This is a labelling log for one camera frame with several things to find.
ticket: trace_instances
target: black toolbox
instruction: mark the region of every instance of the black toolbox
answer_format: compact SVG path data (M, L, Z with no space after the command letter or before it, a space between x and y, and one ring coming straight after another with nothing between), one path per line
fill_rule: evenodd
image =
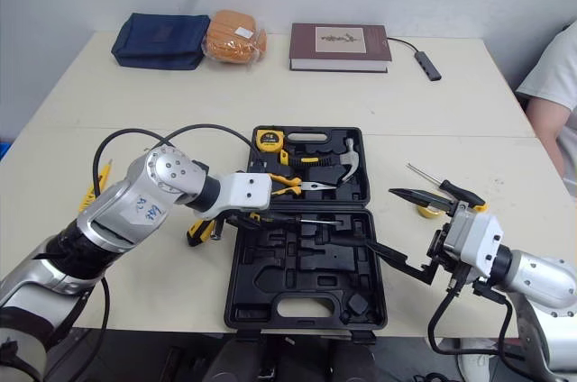
M336 189L303 191L300 196L273 196L270 211L298 214L303 219L340 221L338 225L300 224L291 229L251 231L236 235L224 321L242 331L261 329L350 330L353 339L373 339L371 330L387 323L385 296L378 258L364 242L376 241L362 133L353 127L292 127L269 125L254 129L252 143L263 130L282 132L283 153L261 152L265 171L283 177L337 186ZM341 184L351 166L340 164L347 139L359 155L358 168ZM297 158L316 157L305 164ZM251 152L249 172L263 165ZM272 191L281 190L273 180ZM281 300L313 298L333 307L328 317L286 317L278 311Z

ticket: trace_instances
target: navy pouch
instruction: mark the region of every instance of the navy pouch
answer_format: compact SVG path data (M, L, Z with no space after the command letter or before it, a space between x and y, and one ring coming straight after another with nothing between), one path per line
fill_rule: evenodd
M118 33L112 54L123 67L195 69L204 54L207 15L133 13Z

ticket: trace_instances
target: white sleeve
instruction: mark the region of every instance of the white sleeve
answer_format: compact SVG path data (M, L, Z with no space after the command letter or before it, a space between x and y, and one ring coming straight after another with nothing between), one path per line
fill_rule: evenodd
M517 92L577 106L577 22L557 34Z

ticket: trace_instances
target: plastic bag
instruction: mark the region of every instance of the plastic bag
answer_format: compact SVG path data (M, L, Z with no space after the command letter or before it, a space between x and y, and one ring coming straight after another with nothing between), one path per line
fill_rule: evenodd
M257 32L254 18L248 14L222 10L211 17L202 50L209 58L234 64L250 64L262 59L267 34Z

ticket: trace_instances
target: pliers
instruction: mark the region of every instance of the pliers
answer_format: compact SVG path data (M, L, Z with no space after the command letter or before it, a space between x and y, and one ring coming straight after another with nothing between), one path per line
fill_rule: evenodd
M334 190L336 186L328 186L327 184L321 184L320 182L303 182L300 177L293 177L289 179L281 175L275 175L270 173L270 179L273 181L280 182L281 184L287 186L281 190L273 191L271 196L280 196L292 193L295 196L300 196L303 191L317 191L317 190Z

